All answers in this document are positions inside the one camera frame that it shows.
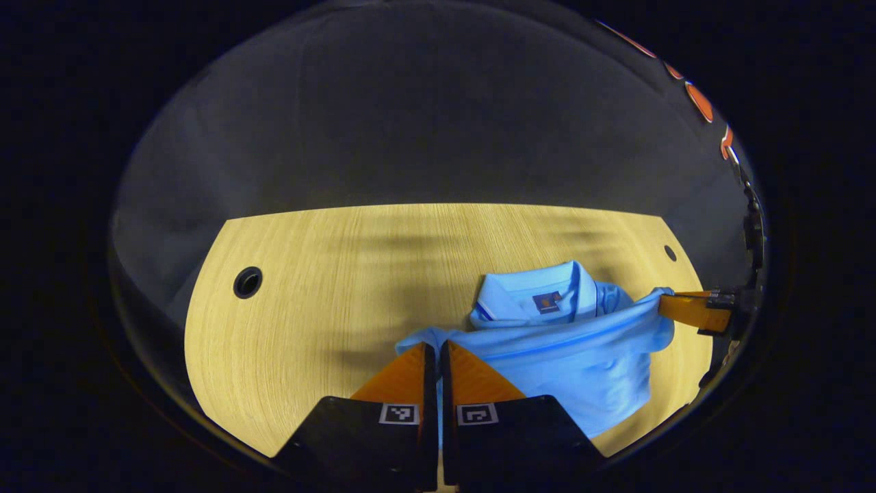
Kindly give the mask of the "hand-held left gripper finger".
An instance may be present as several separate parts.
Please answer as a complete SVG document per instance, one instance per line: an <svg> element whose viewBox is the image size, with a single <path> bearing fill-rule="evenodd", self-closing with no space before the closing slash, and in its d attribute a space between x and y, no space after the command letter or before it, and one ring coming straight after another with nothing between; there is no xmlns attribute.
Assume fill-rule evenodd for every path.
<svg viewBox="0 0 876 493"><path fill-rule="evenodd" d="M440 352L442 459L458 490L581 490L606 459L556 397L527 397L460 344Z"/></svg>
<svg viewBox="0 0 876 493"><path fill-rule="evenodd" d="M435 350L416 344L351 396L325 396L273 461L323 492L428 492L439 456Z"/></svg>

